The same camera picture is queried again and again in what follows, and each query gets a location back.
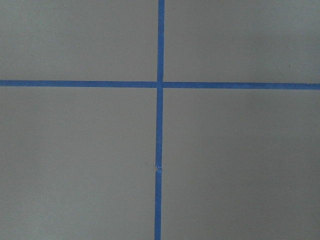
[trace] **blue grid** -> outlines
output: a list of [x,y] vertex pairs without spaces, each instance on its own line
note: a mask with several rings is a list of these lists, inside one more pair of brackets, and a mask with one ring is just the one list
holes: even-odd
[[0,80],[0,87],[153,88],[156,97],[154,239],[161,240],[164,89],[320,90],[320,83],[164,82],[165,0],[158,0],[157,81]]

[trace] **vertical blue line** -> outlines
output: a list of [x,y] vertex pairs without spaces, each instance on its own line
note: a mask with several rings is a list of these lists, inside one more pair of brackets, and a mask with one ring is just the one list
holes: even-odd
[[162,135],[164,107],[164,44],[165,44],[165,0],[158,0],[158,58],[156,85],[156,141],[155,141],[155,210],[154,240],[161,240],[162,200]]

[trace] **gray surface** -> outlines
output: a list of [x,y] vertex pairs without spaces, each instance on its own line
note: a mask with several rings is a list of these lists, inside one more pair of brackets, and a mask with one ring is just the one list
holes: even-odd
[[0,79],[156,81],[157,4],[0,0]]
[[167,0],[164,80],[320,83],[320,1]]
[[0,239],[153,239],[155,99],[0,88]]
[[320,95],[165,89],[163,240],[320,239]]

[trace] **gray tile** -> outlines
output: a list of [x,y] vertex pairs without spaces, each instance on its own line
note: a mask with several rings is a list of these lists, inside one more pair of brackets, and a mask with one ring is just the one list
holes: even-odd
[[320,82],[320,1],[165,4],[165,81]]
[[320,239],[320,95],[165,89],[163,240]]
[[0,79],[156,81],[149,0],[0,0]]
[[152,239],[155,99],[0,88],[0,239]]

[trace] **blue tape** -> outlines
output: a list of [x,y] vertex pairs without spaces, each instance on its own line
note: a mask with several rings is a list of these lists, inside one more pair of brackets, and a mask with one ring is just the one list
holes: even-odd
[[320,90],[320,83],[261,83],[261,82],[164,82],[167,89],[283,89]]
[[0,80],[2,87],[156,88],[155,81]]
[[162,202],[162,141],[164,108],[164,47],[165,47],[165,0],[158,0],[158,54],[156,86],[156,140],[155,140],[155,206],[154,240],[161,240]]

